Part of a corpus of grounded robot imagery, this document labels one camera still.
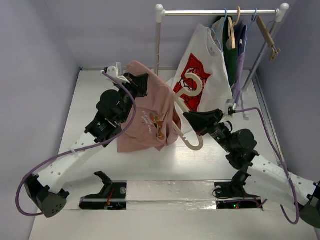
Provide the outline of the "pink t shirt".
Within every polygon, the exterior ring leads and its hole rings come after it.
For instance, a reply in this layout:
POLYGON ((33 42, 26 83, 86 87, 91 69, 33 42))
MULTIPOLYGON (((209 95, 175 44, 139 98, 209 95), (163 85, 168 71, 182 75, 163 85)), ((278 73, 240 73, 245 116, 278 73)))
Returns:
POLYGON ((130 62, 126 72, 134 76, 147 73, 147 96, 135 99, 136 115, 130 127, 117 138, 119 153, 132 153, 149 148, 161 151, 179 137, 174 125, 182 127, 175 109, 175 92, 152 70, 138 61, 130 62))

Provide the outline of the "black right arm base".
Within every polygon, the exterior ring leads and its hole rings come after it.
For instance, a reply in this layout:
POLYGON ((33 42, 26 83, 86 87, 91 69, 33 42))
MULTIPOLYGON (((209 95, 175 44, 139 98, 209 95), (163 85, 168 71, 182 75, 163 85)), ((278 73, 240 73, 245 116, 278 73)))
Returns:
POLYGON ((218 181, 212 191, 218 210, 262 209, 263 202, 259 196, 248 194, 244 186, 249 177, 238 171, 230 181, 218 181))

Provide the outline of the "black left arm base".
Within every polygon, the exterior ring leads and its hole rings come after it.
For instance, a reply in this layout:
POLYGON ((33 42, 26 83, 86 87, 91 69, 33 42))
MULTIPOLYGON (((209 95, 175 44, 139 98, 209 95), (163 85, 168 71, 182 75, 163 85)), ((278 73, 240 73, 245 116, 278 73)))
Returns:
POLYGON ((127 181, 113 182, 104 172, 94 173, 103 183, 99 193, 83 196, 79 202, 81 210, 126 210, 127 181))

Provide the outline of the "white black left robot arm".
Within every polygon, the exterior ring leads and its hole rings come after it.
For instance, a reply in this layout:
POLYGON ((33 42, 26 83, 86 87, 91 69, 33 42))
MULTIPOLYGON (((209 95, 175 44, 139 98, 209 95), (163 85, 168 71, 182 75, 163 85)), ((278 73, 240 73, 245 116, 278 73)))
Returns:
POLYGON ((32 171, 23 181, 27 195, 46 218, 55 216, 66 206, 69 192, 63 187, 69 178, 124 133, 121 125, 126 123, 130 126, 137 112, 135 100, 147 96, 147 73, 126 73, 124 81, 105 72, 103 75, 112 80, 117 89, 102 93, 94 119, 67 152, 54 157, 41 171, 32 171))

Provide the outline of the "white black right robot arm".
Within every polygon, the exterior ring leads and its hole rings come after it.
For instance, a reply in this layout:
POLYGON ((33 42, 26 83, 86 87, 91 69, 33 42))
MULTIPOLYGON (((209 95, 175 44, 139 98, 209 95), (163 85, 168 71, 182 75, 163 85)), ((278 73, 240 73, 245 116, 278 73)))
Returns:
POLYGON ((226 152, 229 164, 237 170, 227 189, 235 196, 256 195, 296 213, 314 228, 320 227, 320 185, 278 166, 255 147, 257 141, 249 129, 233 131, 223 112, 185 112, 184 117, 199 136, 209 134, 226 152))

